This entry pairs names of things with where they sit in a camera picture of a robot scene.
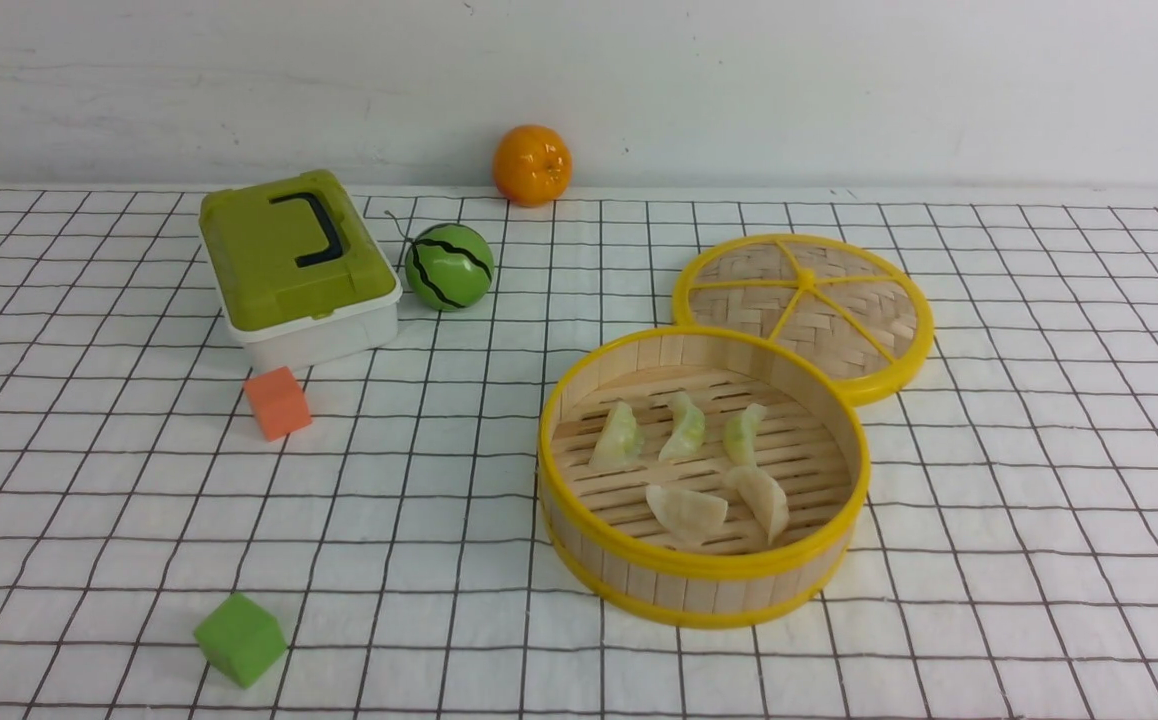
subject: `dumpling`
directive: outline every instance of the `dumpling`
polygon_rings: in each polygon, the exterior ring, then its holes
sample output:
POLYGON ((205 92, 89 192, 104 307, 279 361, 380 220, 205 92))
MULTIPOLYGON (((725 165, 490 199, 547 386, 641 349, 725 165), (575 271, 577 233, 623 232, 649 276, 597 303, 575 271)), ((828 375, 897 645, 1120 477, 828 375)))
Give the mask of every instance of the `dumpling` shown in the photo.
POLYGON ((775 538, 787 529, 787 493, 784 488, 756 465, 731 468, 725 483, 727 487, 739 491, 743 505, 765 529, 765 543, 774 544, 775 538))
POLYGON ((743 412, 726 420, 726 428, 721 434, 721 446, 726 448, 726 455, 735 465, 756 465, 756 451, 753 450, 753 442, 757 439, 757 425, 765 420, 765 405, 757 405, 753 402, 743 412))
POLYGON ((703 410, 698 410, 686 392, 675 392, 669 401, 672 434, 660 450, 660 461, 692 456, 703 446, 703 410))
POLYGON ((606 416, 606 426, 598 438, 598 447, 593 448, 588 466, 602 473, 606 470, 620 470, 633 464, 646 445, 646 433, 637 424, 637 416, 625 402, 616 402, 610 414, 606 416))
POLYGON ((730 510, 724 497, 662 486, 646 486, 646 504, 672 537, 690 546, 698 546, 720 532, 730 510))

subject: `box handle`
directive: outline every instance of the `box handle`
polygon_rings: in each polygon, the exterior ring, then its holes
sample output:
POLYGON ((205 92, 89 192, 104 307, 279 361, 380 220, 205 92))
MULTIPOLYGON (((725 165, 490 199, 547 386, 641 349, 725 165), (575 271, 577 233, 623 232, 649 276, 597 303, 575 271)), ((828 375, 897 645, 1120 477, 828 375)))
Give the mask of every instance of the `box handle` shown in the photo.
POLYGON ((281 197, 273 197, 273 199, 269 200, 267 204, 277 205, 278 203, 287 203, 291 200, 305 200, 308 203, 309 208, 313 210, 313 214, 317 215, 317 223, 322 225, 322 232, 327 234, 328 243, 327 250, 300 255, 299 258, 295 258, 295 265, 301 269, 308 269, 309 265, 318 265, 342 258, 343 240, 340 238, 340 234, 338 234, 338 229, 335 228, 331 215, 327 213, 327 206, 322 203, 322 199, 312 192, 295 192, 284 194, 281 197))

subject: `orange cube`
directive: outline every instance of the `orange cube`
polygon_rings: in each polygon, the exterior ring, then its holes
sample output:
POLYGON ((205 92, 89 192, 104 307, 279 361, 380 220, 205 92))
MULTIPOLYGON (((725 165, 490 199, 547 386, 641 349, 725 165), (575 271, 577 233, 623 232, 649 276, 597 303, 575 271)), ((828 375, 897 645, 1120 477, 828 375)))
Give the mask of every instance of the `orange cube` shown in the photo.
POLYGON ((290 368, 256 375, 244 388, 255 420, 269 442, 313 424, 305 389, 299 387, 290 368))

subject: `toy watermelon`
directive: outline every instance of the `toy watermelon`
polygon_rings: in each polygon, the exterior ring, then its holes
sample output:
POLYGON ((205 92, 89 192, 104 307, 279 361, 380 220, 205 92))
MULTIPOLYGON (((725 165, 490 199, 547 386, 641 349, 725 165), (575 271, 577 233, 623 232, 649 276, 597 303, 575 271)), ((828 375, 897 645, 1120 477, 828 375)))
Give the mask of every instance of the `toy watermelon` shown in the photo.
POLYGON ((405 256, 410 291, 434 310, 463 310, 486 295, 494 256, 468 225, 441 223, 409 242, 405 256))

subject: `yellow rim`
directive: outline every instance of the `yellow rim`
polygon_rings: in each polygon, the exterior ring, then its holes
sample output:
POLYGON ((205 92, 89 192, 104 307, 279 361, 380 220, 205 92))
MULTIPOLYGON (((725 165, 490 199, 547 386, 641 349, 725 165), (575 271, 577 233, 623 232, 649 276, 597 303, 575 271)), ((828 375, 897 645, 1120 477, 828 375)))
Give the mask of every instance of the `yellow rim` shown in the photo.
MULTIPOLYGON (((841 316, 850 323, 850 325, 853 325, 853 328, 857 329, 864 338, 866 338, 870 345, 875 347, 875 350, 879 351, 882 357, 886 357, 887 360, 891 360, 891 363, 887 365, 884 370, 872 373, 871 375, 864 375, 862 379, 842 379, 841 381, 834 381, 834 379, 827 380, 827 382, 831 384, 831 388, 834 388, 835 391, 838 391, 841 397, 845 398, 846 404, 849 405, 867 405, 870 402, 877 402, 884 397, 889 397, 895 392, 899 392, 904 385, 911 383, 914 377, 917 377, 917 373, 921 372, 921 366, 926 362, 926 357, 930 355, 930 348, 935 346, 935 314, 930 309, 930 302, 926 301, 926 296, 923 295, 921 288, 917 287, 917 284, 913 282, 913 279, 904 274, 903 270, 896 269, 894 264, 891 264, 885 258, 879 258, 879 256, 875 256, 867 250, 849 245, 848 243, 838 240, 808 236, 808 234, 754 234, 754 236, 724 242, 718 247, 713 247, 711 250, 702 252, 698 258, 690 260, 690 264, 688 264, 684 270, 681 270, 681 275, 676 282, 676 287, 672 288, 672 318, 680 325, 708 326, 699 325, 695 322, 694 310, 690 309, 690 293, 694 291, 702 291, 702 288, 708 287, 748 286, 789 287, 796 288, 797 291, 793 299, 789 301, 784 316, 780 316, 779 324, 777 324, 775 331, 771 332, 771 338, 779 336, 779 332, 783 331, 784 324, 787 323, 791 315, 793 315, 793 307, 797 302, 809 295, 838 311, 841 316), (841 252, 855 256, 855 258, 867 260, 868 263, 877 265, 877 269, 885 273, 885 275, 877 277, 823 279, 823 281, 818 281, 820 286, 824 286, 826 284, 831 286, 831 284, 841 282, 891 281, 897 282, 900 287, 903 287, 903 291, 908 293, 908 297, 913 301, 913 309, 917 314, 916 333, 914 333, 913 345, 908 347, 908 352, 904 352, 902 357, 892 357, 891 352, 886 351, 885 347, 881 346, 881 343, 878 341, 866 328, 862 328, 858 319, 856 319, 851 313, 845 310, 844 307, 840 307, 827 295, 823 295, 822 292, 815 291, 815 288, 802 292, 802 287, 799 286, 799 281, 695 281, 695 278, 698 278, 699 272, 705 269, 708 264, 712 263, 712 260, 720 258, 721 255, 734 251, 739 249, 739 247, 765 245, 765 243, 774 243, 778 247, 779 250, 784 252, 785 258, 789 258, 793 270, 797 270, 798 274, 800 274, 800 265, 797 263, 797 259, 791 251, 787 250, 786 243, 789 242, 798 243, 798 245, 829 247, 831 250, 840 250, 841 252)), ((780 346, 777 341, 772 341, 771 338, 757 338, 757 340, 770 343, 770 345, 775 346, 777 351, 779 351, 780 355, 799 357, 794 354, 793 351, 780 346)))
POLYGON ((868 494, 868 479, 872 465, 868 460, 867 438, 863 434, 863 425, 859 423, 858 416, 853 412, 853 407, 850 406, 849 402, 841 396, 838 388, 816 366, 807 363, 801 357, 790 354, 790 352, 783 352, 780 355, 785 357, 791 363, 805 369, 816 382, 827 388, 827 391, 831 394, 831 397, 843 409, 850 423, 850 432, 853 433, 855 442, 859 443, 859 479, 853 485, 853 491, 850 492, 849 500, 841 507, 838 514, 827 521, 822 528, 815 530, 811 536, 786 544, 784 548, 749 554, 694 554, 669 550, 668 548, 658 548, 610 528, 603 520, 594 515, 592 510, 584 507, 582 502, 579 502, 579 498, 570 491, 570 486, 560 482, 560 470, 552 457, 551 439, 555 428, 550 420, 554 416, 558 414, 557 406, 560 405, 560 392, 573 381, 576 374, 582 372, 588 365, 595 363, 600 357, 608 354, 608 352, 614 352, 620 347, 629 345, 629 343, 646 340, 646 338, 675 335, 712 336, 724 338, 724 340, 748 343, 748 345, 754 347, 772 347, 771 343, 757 340, 757 338, 752 336, 730 331, 730 329, 725 328, 670 325, 624 336, 616 341, 608 341, 606 345, 598 347, 598 350, 593 350, 584 360, 578 361, 573 368, 570 368, 565 375, 562 375, 560 381, 557 382, 556 388, 548 396, 548 403, 543 406, 541 421, 538 421, 538 463, 542 465, 543 471, 538 473, 538 482, 547 485, 550 495, 557 502, 557 506, 559 506, 562 514, 565 514, 566 519, 570 520, 571 524, 576 526, 579 532, 582 532, 588 539, 596 542, 603 550, 623 557, 624 560, 635 565, 640 565, 643 568, 695 579, 745 580, 779 573, 779 571, 784 570, 798 568, 798 566, 815 559, 818 553, 823 551, 823 548, 840 541, 859 515, 864 498, 868 494))
POLYGON ((637 600, 636 597, 629 596, 621 592, 616 592, 609 585, 601 582, 601 579, 596 578, 588 572, 573 554, 560 544, 560 539, 557 538, 556 532, 552 530, 552 523, 548 521, 547 516, 543 519, 543 528, 548 531, 548 538, 552 542, 552 550, 556 551, 557 557, 560 558, 560 564, 570 570, 574 578, 578 578, 580 583, 585 587, 596 593, 599 597, 604 598, 606 602, 611 603, 611 605, 618 607, 620 610, 629 611, 632 615, 639 616, 647 620, 655 620, 655 623, 662 623, 667 625, 679 625, 682 629, 701 629, 701 630, 725 630, 725 629, 742 629, 747 625, 758 625, 761 623, 767 623, 768 620, 774 620, 775 618, 780 618, 783 615, 789 615, 789 612, 797 610, 798 607, 806 605, 806 602, 815 597, 815 593, 823 589, 823 585, 829 583, 831 575, 836 575, 841 563, 845 560, 845 554, 848 548, 842 548, 841 553, 836 556, 836 560, 831 561, 830 568, 828 568, 823 576, 820 578, 814 585, 798 594, 798 596, 792 597, 790 601, 780 602, 778 605, 762 607, 761 610, 752 610, 749 612, 735 612, 732 615, 716 615, 711 612, 687 612, 684 610, 669 610, 666 607, 652 605, 644 600, 637 600))

